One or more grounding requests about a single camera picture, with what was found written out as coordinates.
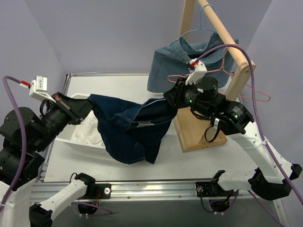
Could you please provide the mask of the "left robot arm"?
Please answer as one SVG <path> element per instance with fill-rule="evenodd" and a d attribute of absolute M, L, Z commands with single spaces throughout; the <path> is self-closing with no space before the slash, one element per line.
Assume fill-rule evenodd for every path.
<path fill-rule="evenodd" d="M 80 173 L 57 194 L 31 204 L 30 197 L 39 168 L 40 155 L 63 129 L 84 121 L 93 108 L 87 99 L 61 93 L 43 100 L 40 116 L 20 107 L 8 113 L 1 125 L 4 137 L 0 152 L 0 224 L 3 227 L 50 227 L 55 218 L 79 198 L 91 198 L 96 191 L 93 177 Z"/>

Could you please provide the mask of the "dark blue denim skirt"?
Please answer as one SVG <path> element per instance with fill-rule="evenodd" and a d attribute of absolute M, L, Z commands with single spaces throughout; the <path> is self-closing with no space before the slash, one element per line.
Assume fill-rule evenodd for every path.
<path fill-rule="evenodd" d="M 124 164 L 147 161 L 154 164 L 161 140 L 177 109 L 169 102 L 143 106 L 120 98 L 91 94 L 98 131 L 109 155 Z"/>

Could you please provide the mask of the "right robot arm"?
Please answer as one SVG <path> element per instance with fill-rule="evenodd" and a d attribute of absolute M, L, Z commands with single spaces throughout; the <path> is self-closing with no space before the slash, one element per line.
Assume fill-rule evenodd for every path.
<path fill-rule="evenodd" d="M 219 170 L 210 181 L 215 195 L 225 191 L 253 191 L 259 197 L 273 201 L 286 197 L 292 191 L 289 180 L 298 178 L 302 172 L 299 164 L 286 161 L 258 133 L 258 126 L 246 107 L 226 99 L 218 92 L 218 81 L 212 77 L 200 78 L 187 85 L 178 79 L 175 86 L 164 93 L 164 97 L 175 108 L 190 108 L 199 120 L 209 121 L 216 134 L 229 136 L 250 156 L 257 168 L 247 172 Z"/>

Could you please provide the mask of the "white pleated skirt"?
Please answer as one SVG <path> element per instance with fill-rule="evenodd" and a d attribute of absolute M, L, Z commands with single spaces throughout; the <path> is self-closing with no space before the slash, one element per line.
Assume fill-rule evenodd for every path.
<path fill-rule="evenodd" d="M 104 143 L 97 127 L 98 120 L 93 111 L 90 111 L 86 119 L 80 125 L 75 127 L 71 140 L 103 147 Z"/>

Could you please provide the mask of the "blue wire hanger front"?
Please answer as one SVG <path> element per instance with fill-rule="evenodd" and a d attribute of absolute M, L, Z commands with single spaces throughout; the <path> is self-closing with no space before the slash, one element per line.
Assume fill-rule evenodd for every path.
<path fill-rule="evenodd" d="M 166 101 L 167 99 L 166 98 L 159 98 L 159 99 L 149 99 L 148 101 L 146 101 L 143 106 L 149 106 L 149 105 L 152 105 L 156 102 L 161 102 L 161 101 Z"/>

